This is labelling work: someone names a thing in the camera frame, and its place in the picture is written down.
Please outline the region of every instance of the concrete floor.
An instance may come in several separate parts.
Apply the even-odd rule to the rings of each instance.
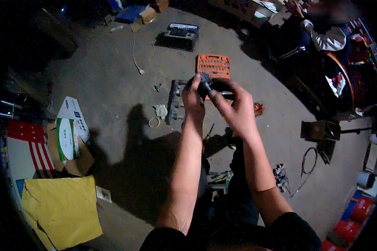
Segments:
[[[217,15],[208,19],[218,19]],[[165,195],[167,175],[173,164],[181,121],[149,128],[155,104],[167,104],[173,79],[190,79],[199,53],[228,55],[231,78],[263,103],[265,113],[257,126],[269,161],[286,165],[292,190],[301,183],[302,156],[316,144],[300,138],[301,121],[315,121],[305,106],[260,62],[257,48],[233,29],[225,28],[191,13],[169,7],[154,22],[137,33],[136,59],[146,60],[151,44],[169,23],[200,26],[200,39],[194,53],[155,47],[153,57],[139,63],[140,75],[131,55],[133,34],[125,28],[109,33],[99,26],[85,34],[79,49],[67,60],[52,61],[47,67],[57,111],[65,96],[79,100],[92,134],[91,151],[96,159],[92,174],[97,185],[111,190],[113,203],[98,200],[103,235],[89,244],[99,250],[137,250],[153,228]],[[154,85],[163,83],[161,92]],[[206,104],[204,135],[212,123],[212,134],[223,135],[226,123]],[[342,122],[343,129],[364,127],[368,121]],[[340,218],[346,199],[356,186],[367,148],[368,132],[344,134],[337,142],[331,165],[318,157],[317,166],[304,187],[289,204],[305,219],[321,239]],[[209,158],[211,170],[229,169],[233,150],[224,148]],[[312,154],[306,166],[312,165]]]

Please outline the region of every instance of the white box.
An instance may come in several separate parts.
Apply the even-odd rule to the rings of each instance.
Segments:
[[[63,104],[61,105],[60,111],[57,114],[58,118],[73,119],[77,122],[77,132],[78,136],[86,143],[89,139],[88,126],[85,123],[84,116],[80,109],[80,105],[75,98],[65,97]]]

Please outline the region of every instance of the red container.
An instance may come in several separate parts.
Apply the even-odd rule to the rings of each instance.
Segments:
[[[351,244],[362,230],[362,225],[354,220],[340,220],[334,227],[334,232],[345,239],[347,244]]]
[[[374,200],[362,196],[353,209],[351,218],[359,223],[363,223],[372,213]]]
[[[321,244],[321,251],[345,251],[345,248],[338,247],[329,240],[325,240]]]

